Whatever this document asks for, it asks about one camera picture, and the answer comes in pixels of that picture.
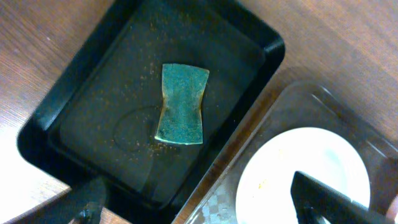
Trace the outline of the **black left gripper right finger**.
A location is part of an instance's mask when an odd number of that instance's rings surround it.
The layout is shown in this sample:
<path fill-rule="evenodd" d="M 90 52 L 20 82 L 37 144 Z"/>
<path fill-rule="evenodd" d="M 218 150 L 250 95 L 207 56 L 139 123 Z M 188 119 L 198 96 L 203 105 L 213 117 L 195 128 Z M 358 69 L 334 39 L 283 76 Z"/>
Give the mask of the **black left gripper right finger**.
<path fill-rule="evenodd" d="M 395 223 L 299 171 L 294 174 L 290 194 L 300 224 L 323 223 L 322 218 L 330 223 Z"/>

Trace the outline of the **green yellow sponge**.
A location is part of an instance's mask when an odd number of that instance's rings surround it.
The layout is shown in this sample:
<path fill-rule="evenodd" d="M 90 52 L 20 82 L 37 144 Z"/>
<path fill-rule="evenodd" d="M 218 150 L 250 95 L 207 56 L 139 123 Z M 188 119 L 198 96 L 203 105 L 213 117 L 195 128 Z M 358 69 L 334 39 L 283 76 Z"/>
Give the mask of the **green yellow sponge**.
<path fill-rule="evenodd" d="M 201 103 L 209 74 L 209 70 L 191 65 L 162 65 L 163 103 L 156 140 L 171 144 L 203 144 Z"/>

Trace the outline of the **white plate with sauce smear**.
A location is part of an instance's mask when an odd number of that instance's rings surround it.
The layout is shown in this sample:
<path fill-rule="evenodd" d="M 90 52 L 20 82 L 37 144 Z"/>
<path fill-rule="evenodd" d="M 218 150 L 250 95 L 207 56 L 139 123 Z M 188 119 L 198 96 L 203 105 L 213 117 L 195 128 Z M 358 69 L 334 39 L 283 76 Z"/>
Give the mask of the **white plate with sauce smear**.
<path fill-rule="evenodd" d="M 331 131 L 296 128 L 267 141 L 248 162 L 236 194 L 238 223 L 297 223 L 290 194 L 297 171 L 369 207 L 369 176 L 356 149 Z"/>

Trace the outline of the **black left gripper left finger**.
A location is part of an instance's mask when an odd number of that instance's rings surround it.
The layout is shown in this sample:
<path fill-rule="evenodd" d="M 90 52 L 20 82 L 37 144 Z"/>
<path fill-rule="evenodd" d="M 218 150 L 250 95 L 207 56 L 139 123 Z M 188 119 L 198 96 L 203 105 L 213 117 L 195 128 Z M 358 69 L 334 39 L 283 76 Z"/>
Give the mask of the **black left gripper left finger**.
<path fill-rule="evenodd" d="M 12 219 L 13 223 L 99 223 L 108 189 L 101 177 L 88 180 Z"/>

